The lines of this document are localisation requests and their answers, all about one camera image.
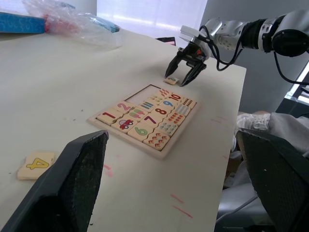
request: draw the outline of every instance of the wooden puzzle tray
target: wooden puzzle tray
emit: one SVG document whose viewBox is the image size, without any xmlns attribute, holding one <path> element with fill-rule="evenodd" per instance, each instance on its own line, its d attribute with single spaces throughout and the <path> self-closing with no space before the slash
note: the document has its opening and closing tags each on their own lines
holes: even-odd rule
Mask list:
<svg viewBox="0 0 309 232">
<path fill-rule="evenodd" d="M 199 108 L 193 99 L 148 85 L 87 121 L 163 159 Z"/>
</svg>

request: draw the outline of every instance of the white table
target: white table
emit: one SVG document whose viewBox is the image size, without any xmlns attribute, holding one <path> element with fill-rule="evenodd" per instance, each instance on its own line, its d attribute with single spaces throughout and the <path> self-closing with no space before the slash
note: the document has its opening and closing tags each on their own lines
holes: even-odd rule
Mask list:
<svg viewBox="0 0 309 232">
<path fill-rule="evenodd" d="M 26 156 L 60 154 L 71 140 L 98 130 L 88 117 L 136 88 L 159 83 L 197 96 L 202 109 L 164 161 L 110 136 L 105 164 L 113 176 L 103 171 L 88 231 L 212 231 L 246 70 L 233 65 L 218 72 L 211 58 L 189 85 L 169 86 L 163 77 L 176 52 L 128 31 L 123 46 L 109 52 L 47 34 L 2 39 L 0 228 L 33 185 L 16 179 Z M 188 71 L 183 61 L 172 77 L 183 79 Z"/>
</svg>

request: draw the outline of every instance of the wooden puzzle tile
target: wooden puzzle tile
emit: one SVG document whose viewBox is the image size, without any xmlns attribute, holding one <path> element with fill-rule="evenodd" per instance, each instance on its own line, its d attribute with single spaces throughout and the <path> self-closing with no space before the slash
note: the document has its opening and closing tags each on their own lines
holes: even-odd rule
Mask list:
<svg viewBox="0 0 309 232">
<path fill-rule="evenodd" d="M 114 124 L 112 124 L 113 128 L 120 130 L 123 133 L 127 133 L 129 130 L 133 128 L 138 123 L 137 120 L 132 119 L 131 117 L 124 116 L 118 119 Z"/>
<path fill-rule="evenodd" d="M 135 105 L 128 103 L 128 102 L 125 102 L 125 101 L 122 101 L 122 102 L 114 105 L 112 108 L 123 113 L 123 114 L 126 114 L 130 110 L 134 109 Z"/>
<path fill-rule="evenodd" d="M 187 116 L 190 112 L 191 108 L 182 104 L 179 104 L 176 108 L 175 108 L 175 112 L 179 113 L 183 116 Z"/>
<path fill-rule="evenodd" d="M 170 108 L 164 107 L 162 105 L 158 105 L 152 110 L 151 114 L 156 115 L 161 118 L 166 118 L 171 111 L 172 109 Z"/>
<path fill-rule="evenodd" d="M 131 110 L 126 116 L 129 116 L 140 122 L 144 117 L 146 117 L 147 114 L 148 114 L 147 111 L 142 110 L 140 108 L 135 108 Z"/>
<path fill-rule="evenodd" d="M 159 91 L 157 91 L 154 95 L 159 96 L 159 97 L 163 97 L 163 98 L 167 98 L 167 97 L 169 97 L 169 95 L 171 95 L 171 92 L 162 88 Z"/>
<path fill-rule="evenodd" d="M 175 101 L 173 99 L 165 99 L 163 102 L 161 102 L 159 105 L 162 105 L 166 108 L 169 108 L 171 110 L 175 109 L 175 107 L 179 104 L 178 101 Z"/>
<path fill-rule="evenodd" d="M 54 152 L 33 152 L 18 170 L 17 178 L 19 180 L 36 180 L 52 166 L 55 159 Z"/>
<path fill-rule="evenodd" d="M 161 131 L 165 134 L 167 134 L 169 137 L 172 137 L 172 135 L 177 130 L 178 126 L 174 124 L 173 122 L 169 122 L 167 120 L 163 120 L 163 122 L 160 122 L 156 130 Z"/>
<path fill-rule="evenodd" d="M 104 112 L 102 114 L 100 114 L 99 116 L 97 116 L 97 120 L 100 120 L 101 122 L 104 122 L 108 125 L 111 125 L 112 123 L 114 123 L 115 121 L 117 121 L 117 119 L 121 118 L 124 114 L 112 109 L 112 108 L 108 108 L 106 110 L 104 110 Z"/>
<path fill-rule="evenodd" d="M 165 98 L 156 95 L 151 95 L 149 98 L 146 99 L 146 101 L 148 100 L 155 101 L 156 104 L 159 105 L 163 100 L 165 100 Z"/>
<path fill-rule="evenodd" d="M 155 101 L 144 101 L 143 103 L 139 104 L 138 107 L 150 113 L 155 108 L 155 106 L 157 106 Z"/>
<path fill-rule="evenodd" d="M 127 133 L 131 137 L 143 142 L 147 139 L 148 135 L 154 132 L 154 129 L 150 126 L 147 126 L 144 123 L 139 122 L 129 132 Z"/>
<path fill-rule="evenodd" d="M 163 118 L 155 115 L 155 114 L 148 114 L 145 118 L 143 118 L 140 122 L 152 127 L 156 128 L 160 122 L 163 121 Z"/>
<path fill-rule="evenodd" d="M 182 101 L 182 105 L 188 106 L 190 107 L 190 109 L 193 109 L 196 103 L 197 103 L 196 101 L 193 101 L 192 99 L 189 98 L 184 98 Z"/>
<path fill-rule="evenodd" d="M 154 130 L 154 132 L 144 140 L 144 143 L 153 147 L 154 149 L 161 151 L 168 141 L 169 136 L 167 134 L 164 134 L 158 130 Z"/>
<path fill-rule="evenodd" d="M 172 111 L 165 119 L 170 123 L 180 126 L 180 124 L 184 121 L 185 116 Z"/>
<path fill-rule="evenodd" d="M 175 100 L 178 103 L 181 103 L 183 100 L 183 96 L 176 94 L 176 93 L 172 93 L 167 100 Z"/>
<path fill-rule="evenodd" d="M 175 85 L 177 82 L 179 81 L 179 79 L 177 78 L 171 78 L 171 77 L 168 77 L 164 80 L 165 83 L 168 83 L 170 85 Z"/>
</svg>

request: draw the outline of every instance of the yellow number 4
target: yellow number 4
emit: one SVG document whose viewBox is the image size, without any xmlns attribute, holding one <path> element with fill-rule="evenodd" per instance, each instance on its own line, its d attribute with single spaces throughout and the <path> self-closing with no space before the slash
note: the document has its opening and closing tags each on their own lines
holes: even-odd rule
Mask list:
<svg viewBox="0 0 309 232">
<path fill-rule="evenodd" d="M 47 168 L 49 164 L 45 162 L 44 160 L 41 160 L 39 158 L 35 158 L 34 162 L 32 164 L 27 164 L 27 168 L 30 168 L 30 170 L 33 170 L 35 168 Z"/>
</svg>

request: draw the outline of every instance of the green number 6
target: green number 6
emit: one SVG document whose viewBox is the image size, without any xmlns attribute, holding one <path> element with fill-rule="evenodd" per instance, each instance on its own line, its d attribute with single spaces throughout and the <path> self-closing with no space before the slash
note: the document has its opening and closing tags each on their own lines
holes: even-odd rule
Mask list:
<svg viewBox="0 0 309 232">
<path fill-rule="evenodd" d="M 137 134 L 144 136 L 146 134 L 148 134 L 148 132 L 145 129 L 138 129 L 137 127 L 135 128 L 135 131 Z"/>
</svg>

